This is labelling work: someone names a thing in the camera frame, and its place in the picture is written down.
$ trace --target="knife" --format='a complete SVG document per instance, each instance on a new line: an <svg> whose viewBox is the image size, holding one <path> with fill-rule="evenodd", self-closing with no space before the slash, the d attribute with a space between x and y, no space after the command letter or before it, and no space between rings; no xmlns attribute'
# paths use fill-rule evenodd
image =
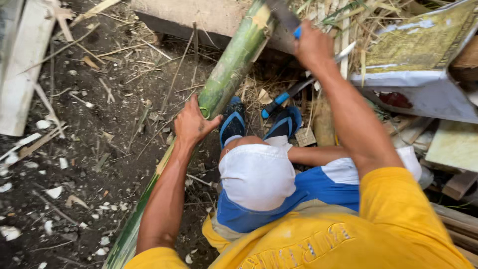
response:
<svg viewBox="0 0 478 269"><path fill-rule="evenodd" d="M340 62L343 58L347 57L347 55L352 51L352 49L355 47L356 42L352 42L350 45L348 45L344 50L339 52L337 55L335 55L334 60L335 63ZM304 81L300 81L295 83L290 89L288 89L286 92L281 93L279 96L277 96L272 103L268 104L261 112L261 115L264 119L267 119L272 111L276 109L280 104L282 104L285 100L288 98L296 95L300 91L302 91L305 87L308 85L312 84L315 81L314 77L309 77Z"/></svg>
<svg viewBox="0 0 478 269"><path fill-rule="evenodd" d="M266 0L266 3L272 16L279 20L289 32L293 33L296 39L299 39L302 22L289 10L284 0Z"/></svg>

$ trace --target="man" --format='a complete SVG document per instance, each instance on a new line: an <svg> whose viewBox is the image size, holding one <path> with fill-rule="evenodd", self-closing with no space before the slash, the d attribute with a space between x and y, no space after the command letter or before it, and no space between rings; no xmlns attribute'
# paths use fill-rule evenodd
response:
<svg viewBox="0 0 478 269"><path fill-rule="evenodd" d="M240 102L207 121L192 96L174 122L177 140L127 269L187 268L174 250L186 167L194 146L220 123L223 190L203 234L221 254L209 268L472 268L332 52L331 40L304 22L296 57L327 94L343 148L288 145L300 126L294 108L265 140L243 137ZM315 168L295 176L291 162Z"/></svg>

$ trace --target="left hand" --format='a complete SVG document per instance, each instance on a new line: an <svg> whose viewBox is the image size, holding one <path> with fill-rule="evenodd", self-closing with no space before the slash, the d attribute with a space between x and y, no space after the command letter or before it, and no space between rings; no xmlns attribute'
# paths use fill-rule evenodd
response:
<svg viewBox="0 0 478 269"><path fill-rule="evenodd" d="M206 120L199 109L197 95L193 94L174 120L178 142L187 147L194 147L221 123L222 117L218 115L211 121Z"/></svg>

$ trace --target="blue knife handle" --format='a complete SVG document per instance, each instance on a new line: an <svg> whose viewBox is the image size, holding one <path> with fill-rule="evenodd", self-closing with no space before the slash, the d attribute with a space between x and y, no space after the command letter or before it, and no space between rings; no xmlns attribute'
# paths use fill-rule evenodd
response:
<svg viewBox="0 0 478 269"><path fill-rule="evenodd" d="M269 118L269 116L271 115L272 111L274 111L274 109L276 107L278 107L280 104L282 104L284 101L286 101L287 99L289 99L290 95L287 93L287 92L284 92L282 94L280 94L279 96L277 96L276 99L274 99L274 101L272 101L272 103L268 104L261 112L261 115L264 119L267 119Z"/></svg>
<svg viewBox="0 0 478 269"><path fill-rule="evenodd" d="M295 31L294 31L294 37L296 39L300 39L300 34L302 33L302 26L299 26Z"/></svg>

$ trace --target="forearm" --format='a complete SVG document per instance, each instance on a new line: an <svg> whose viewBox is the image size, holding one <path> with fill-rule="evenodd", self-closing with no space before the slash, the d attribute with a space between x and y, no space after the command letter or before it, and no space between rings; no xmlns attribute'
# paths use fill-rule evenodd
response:
<svg viewBox="0 0 478 269"><path fill-rule="evenodd" d="M193 146L174 144L141 219L136 254L153 247L174 248L184 209L186 169Z"/></svg>
<svg viewBox="0 0 478 269"><path fill-rule="evenodd" d="M349 157L341 146L292 147L287 152L289 161L312 167L324 166L331 161Z"/></svg>
<svg viewBox="0 0 478 269"><path fill-rule="evenodd" d="M334 117L341 144L354 161L360 178L381 167L403 167L390 137L363 96L342 79L332 59L311 71L319 79Z"/></svg>

